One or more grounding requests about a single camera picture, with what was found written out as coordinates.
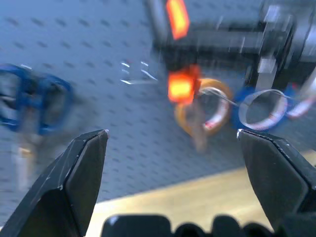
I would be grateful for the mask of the yellow tape roll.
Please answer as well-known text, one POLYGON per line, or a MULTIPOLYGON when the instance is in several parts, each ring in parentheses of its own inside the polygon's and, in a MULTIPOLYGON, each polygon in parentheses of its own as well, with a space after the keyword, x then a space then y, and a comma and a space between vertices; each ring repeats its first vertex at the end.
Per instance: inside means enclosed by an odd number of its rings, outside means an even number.
MULTIPOLYGON (((207 87, 214 87, 217 89, 220 89, 223 91, 229 99, 233 98, 233 95, 230 91, 230 89, 219 80, 210 79, 210 78, 203 78, 200 80, 200 88, 206 89, 207 87)), ((217 110, 215 114, 210 117, 209 119, 206 119, 203 121, 202 125, 204 128, 204 131, 207 135, 213 135, 216 132, 218 132, 229 120, 231 113, 230 103, 228 103, 226 100, 219 99, 219 103, 217 105, 217 110)), ((178 123, 178 125, 190 136, 192 136, 191 128, 187 122, 187 109, 186 105, 183 104, 177 104, 174 109, 174 116, 175 120, 178 123)))

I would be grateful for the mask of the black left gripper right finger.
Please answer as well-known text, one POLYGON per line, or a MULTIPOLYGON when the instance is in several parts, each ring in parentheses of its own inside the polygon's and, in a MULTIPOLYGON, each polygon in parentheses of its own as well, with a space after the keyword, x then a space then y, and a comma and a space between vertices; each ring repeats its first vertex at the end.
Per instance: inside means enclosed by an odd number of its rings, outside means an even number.
POLYGON ((173 40, 153 40, 153 48, 161 54, 169 71, 191 64, 251 60, 260 54, 259 37, 184 37, 173 40))

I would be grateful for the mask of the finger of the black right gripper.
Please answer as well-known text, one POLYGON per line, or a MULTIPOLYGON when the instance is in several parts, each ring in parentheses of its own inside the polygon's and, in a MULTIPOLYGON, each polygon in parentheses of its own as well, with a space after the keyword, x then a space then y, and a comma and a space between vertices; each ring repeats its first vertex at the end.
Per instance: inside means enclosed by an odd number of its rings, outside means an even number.
POLYGON ((262 24, 256 22, 200 22, 190 25, 190 34, 209 34, 216 31, 258 33, 262 31, 262 24))
POLYGON ((316 168, 287 140, 239 129, 252 189, 277 233, 316 233, 316 168))

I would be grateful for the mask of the grey-blue pegboard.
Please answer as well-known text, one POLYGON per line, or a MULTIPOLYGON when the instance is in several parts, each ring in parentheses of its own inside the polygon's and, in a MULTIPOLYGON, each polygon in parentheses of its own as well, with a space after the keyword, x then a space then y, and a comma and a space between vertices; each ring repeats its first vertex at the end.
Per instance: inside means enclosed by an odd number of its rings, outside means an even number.
POLYGON ((144 0, 0 0, 0 62, 51 73, 75 89, 64 133, 47 141, 36 175, 74 137, 101 128, 110 139, 99 201, 243 166, 229 125, 199 154, 176 124, 145 6, 144 0), (158 83, 121 82, 122 61, 146 61, 158 83))

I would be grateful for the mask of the blue tape roll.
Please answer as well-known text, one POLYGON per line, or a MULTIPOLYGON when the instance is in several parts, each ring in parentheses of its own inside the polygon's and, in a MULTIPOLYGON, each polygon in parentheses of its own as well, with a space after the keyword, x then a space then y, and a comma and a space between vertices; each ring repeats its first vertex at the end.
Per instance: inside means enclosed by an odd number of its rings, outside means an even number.
POLYGON ((291 86, 288 86, 285 91, 277 89, 266 89, 256 91, 253 87, 244 87, 234 97, 236 106, 232 108, 231 121, 237 129, 248 129, 254 131, 266 132, 278 125, 278 123, 285 120, 285 115, 289 111, 292 105, 292 101, 288 97, 294 95, 294 90, 291 86), (268 93, 278 94, 279 100, 276 102, 274 109, 269 116, 262 121, 256 123, 248 123, 246 121, 247 110, 254 102, 254 100, 261 95, 267 95, 268 93))

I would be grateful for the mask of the blue-handled scissors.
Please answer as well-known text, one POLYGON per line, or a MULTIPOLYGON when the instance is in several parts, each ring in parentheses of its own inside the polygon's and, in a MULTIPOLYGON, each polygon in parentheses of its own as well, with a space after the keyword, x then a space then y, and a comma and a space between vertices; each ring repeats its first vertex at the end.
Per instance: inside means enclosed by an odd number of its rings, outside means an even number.
POLYGON ((61 129, 70 113, 74 90, 69 82, 27 66, 0 64, 1 75, 17 77, 13 95, 3 93, 0 87, 0 101, 16 112, 8 118, 0 110, 0 124, 17 134, 17 182, 24 191, 30 185, 44 140, 61 129))

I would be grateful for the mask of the orange-handled tool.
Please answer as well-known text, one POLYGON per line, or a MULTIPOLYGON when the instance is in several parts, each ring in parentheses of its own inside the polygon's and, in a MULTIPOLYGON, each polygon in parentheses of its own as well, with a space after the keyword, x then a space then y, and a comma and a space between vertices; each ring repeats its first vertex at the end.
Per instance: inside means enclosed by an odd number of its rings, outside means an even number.
MULTIPOLYGON (((190 19, 184 0, 147 0, 154 46, 165 54, 175 50, 188 36, 190 19)), ((169 69, 168 98, 175 103, 191 103, 199 88, 199 72, 187 66, 169 69)))

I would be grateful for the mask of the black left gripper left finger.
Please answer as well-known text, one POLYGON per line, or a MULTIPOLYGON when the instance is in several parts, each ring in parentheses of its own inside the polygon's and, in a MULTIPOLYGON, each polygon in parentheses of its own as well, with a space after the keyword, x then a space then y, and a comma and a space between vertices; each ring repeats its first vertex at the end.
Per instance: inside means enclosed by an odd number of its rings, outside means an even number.
POLYGON ((109 132, 82 134, 37 178, 0 237, 85 237, 102 180, 109 132))

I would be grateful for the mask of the red and white tape roll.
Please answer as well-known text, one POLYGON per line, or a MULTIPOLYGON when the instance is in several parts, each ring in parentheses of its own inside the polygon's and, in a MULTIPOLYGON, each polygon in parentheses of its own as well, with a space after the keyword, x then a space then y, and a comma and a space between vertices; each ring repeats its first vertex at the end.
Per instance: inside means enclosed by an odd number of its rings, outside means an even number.
POLYGON ((314 102, 316 102, 316 69, 303 83, 296 97, 298 103, 287 112, 287 117, 296 119, 306 113, 314 102))

